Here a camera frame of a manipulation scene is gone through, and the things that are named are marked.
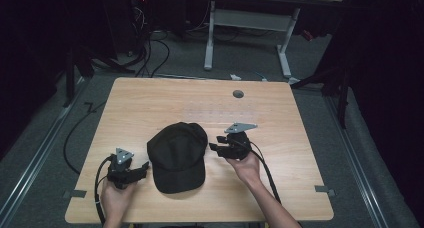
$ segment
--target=hand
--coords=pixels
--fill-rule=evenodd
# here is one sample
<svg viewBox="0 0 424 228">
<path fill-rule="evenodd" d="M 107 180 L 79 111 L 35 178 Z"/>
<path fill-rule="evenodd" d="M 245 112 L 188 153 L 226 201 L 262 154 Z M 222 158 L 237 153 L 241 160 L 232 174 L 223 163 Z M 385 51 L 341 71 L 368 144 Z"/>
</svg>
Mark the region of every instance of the hand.
<svg viewBox="0 0 424 228">
<path fill-rule="evenodd" d="M 259 159 L 252 152 L 243 160 L 226 159 L 234 168 L 237 176 L 246 185 L 261 182 L 259 175 Z"/>
<path fill-rule="evenodd" d="M 129 184 L 126 189 L 120 190 L 115 187 L 113 182 L 107 179 L 103 181 L 100 199 L 106 215 L 104 227 L 120 227 L 136 187 L 137 182 L 134 182 Z"/>
</svg>

